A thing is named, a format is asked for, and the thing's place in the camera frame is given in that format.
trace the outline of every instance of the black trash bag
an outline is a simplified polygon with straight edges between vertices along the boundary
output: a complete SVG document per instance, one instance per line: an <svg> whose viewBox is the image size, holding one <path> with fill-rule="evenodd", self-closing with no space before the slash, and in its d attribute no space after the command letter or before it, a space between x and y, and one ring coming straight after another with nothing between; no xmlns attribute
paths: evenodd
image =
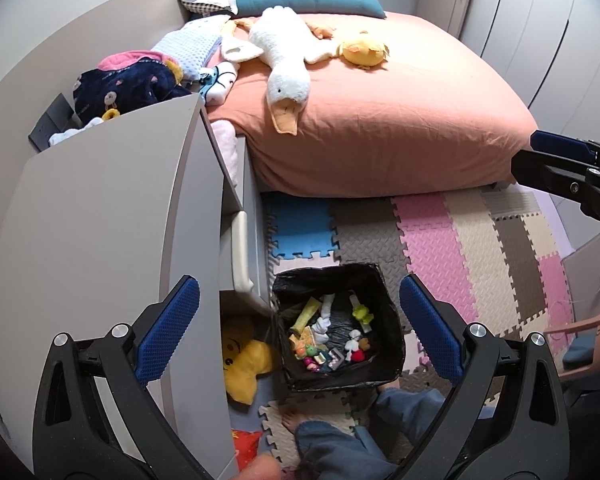
<svg viewBox="0 0 600 480"><path fill-rule="evenodd" d="M365 352L365 361L345 362L331 372L310 372L301 360L296 359L289 343L289 328L296 322L304 304L310 297L320 300L325 294L335 294L331 306L329 349L338 348L342 354L349 332L360 323L352 316L349 291L353 290L374 320L372 331L363 334L371 344ZM352 390L379 386L398 378L404 364L404 335L400 318L384 285L379 267L375 264L346 264L323 269L303 268L281 272L273 283L274 300L278 311L273 325L276 344L282 356L282 369L286 384L292 392L325 392ZM311 325L320 316L312 317Z"/></svg>

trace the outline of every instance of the jeans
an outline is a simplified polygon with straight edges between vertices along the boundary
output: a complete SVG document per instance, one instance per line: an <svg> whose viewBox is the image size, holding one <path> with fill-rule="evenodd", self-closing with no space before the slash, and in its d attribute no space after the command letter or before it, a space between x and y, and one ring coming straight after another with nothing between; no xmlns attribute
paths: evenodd
<svg viewBox="0 0 600 480"><path fill-rule="evenodd" d="M376 414L415 444L427 431L445 397L437 390L417 394L388 388L374 405ZM480 418L493 415L483 408ZM369 453L354 436L342 433L328 422L308 420L296 428L296 444L302 462L318 480L384 480L396 465Z"/></svg>

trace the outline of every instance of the goose beak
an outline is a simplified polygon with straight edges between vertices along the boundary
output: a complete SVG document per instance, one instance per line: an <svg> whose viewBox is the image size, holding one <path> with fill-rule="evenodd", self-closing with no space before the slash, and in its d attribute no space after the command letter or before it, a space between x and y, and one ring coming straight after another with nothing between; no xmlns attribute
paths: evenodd
<svg viewBox="0 0 600 480"><path fill-rule="evenodd" d="M298 115L302 105L293 99L284 98L270 107L273 126L279 134L298 134Z"/></svg>

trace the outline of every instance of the silver screw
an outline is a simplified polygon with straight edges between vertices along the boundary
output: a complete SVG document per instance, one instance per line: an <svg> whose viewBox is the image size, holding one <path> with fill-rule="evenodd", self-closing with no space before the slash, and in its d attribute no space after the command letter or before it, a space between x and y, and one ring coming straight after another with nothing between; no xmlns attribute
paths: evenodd
<svg viewBox="0 0 600 480"><path fill-rule="evenodd" d="M544 336L538 332L533 332L531 335L531 342L534 345L542 346L544 344Z"/></svg>
<svg viewBox="0 0 600 480"><path fill-rule="evenodd" d="M124 337L129 332L129 327L127 325L116 325L111 329L111 335L113 337Z"/></svg>
<svg viewBox="0 0 600 480"><path fill-rule="evenodd" d="M487 335L487 329L480 323L473 323L469 326L469 332L476 337L484 337Z"/></svg>
<svg viewBox="0 0 600 480"><path fill-rule="evenodd" d="M61 334L58 334L54 338L54 345L56 345L56 346L62 346L68 340L69 340L69 337L67 336L67 334L65 334L64 332L62 332Z"/></svg>

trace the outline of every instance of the mattress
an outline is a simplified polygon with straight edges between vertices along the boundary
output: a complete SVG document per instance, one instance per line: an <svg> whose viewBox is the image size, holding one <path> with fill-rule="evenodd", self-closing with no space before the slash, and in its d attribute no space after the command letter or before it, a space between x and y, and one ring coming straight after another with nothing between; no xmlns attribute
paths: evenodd
<svg viewBox="0 0 600 480"><path fill-rule="evenodd" d="M266 104L270 69L241 65L224 105L209 110L245 133L265 184L297 196L371 197L512 180L510 158L536 122L480 57L425 20L306 14L336 36L367 30L390 49L365 71L338 58L309 66L311 91L296 136L276 133ZM246 38L243 30L237 37Z"/></svg>

